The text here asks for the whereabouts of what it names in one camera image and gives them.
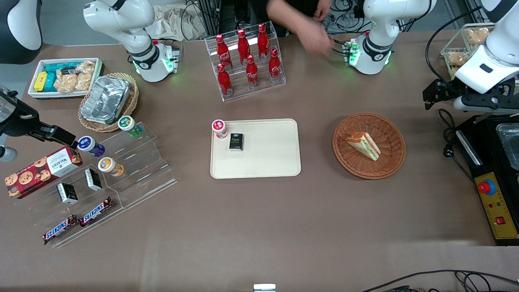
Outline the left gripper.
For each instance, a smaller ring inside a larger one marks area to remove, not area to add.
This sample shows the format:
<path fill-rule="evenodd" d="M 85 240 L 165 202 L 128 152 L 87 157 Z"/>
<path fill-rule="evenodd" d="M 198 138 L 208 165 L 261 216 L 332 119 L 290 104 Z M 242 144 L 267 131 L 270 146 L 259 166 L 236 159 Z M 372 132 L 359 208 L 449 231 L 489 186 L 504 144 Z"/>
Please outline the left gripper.
<path fill-rule="evenodd" d="M 461 91 L 442 79 L 435 79 L 431 89 L 423 91 L 423 102 L 426 110 L 430 110 L 443 98 L 456 98 L 454 108 L 464 112 L 517 112 L 519 110 L 518 81 L 510 78 L 502 81 L 484 94 L 472 88 L 461 96 Z"/>

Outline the person's right hand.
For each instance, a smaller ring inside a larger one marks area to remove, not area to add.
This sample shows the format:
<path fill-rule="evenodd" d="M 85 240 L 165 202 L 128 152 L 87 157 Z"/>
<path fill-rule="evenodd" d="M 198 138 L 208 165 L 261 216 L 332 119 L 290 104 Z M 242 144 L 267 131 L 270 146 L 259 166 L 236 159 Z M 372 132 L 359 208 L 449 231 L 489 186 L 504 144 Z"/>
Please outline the person's right hand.
<path fill-rule="evenodd" d="M 300 28 L 297 35 L 306 52 L 312 54 L 328 55 L 334 47 L 334 41 L 320 24 L 307 23 Z"/>

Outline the person's left hand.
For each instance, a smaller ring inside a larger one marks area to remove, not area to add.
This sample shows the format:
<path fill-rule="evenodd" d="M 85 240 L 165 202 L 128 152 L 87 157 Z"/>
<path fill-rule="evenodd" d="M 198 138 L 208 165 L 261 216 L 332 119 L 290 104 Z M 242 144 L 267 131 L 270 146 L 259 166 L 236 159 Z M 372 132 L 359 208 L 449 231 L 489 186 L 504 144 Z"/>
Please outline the person's left hand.
<path fill-rule="evenodd" d="M 319 0 L 313 18 L 317 21 L 323 21 L 329 14 L 331 9 L 331 0 Z"/>

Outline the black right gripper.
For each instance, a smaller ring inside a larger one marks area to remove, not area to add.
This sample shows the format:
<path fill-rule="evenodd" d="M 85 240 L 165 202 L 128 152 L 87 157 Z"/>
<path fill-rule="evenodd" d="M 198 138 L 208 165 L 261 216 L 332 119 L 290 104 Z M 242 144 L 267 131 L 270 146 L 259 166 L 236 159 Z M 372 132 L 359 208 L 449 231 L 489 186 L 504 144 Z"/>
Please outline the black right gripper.
<path fill-rule="evenodd" d="M 56 125 L 40 123 L 39 113 L 17 98 L 17 91 L 0 87 L 0 133 L 11 137 L 29 135 L 40 141 L 77 148 L 76 136 Z"/>

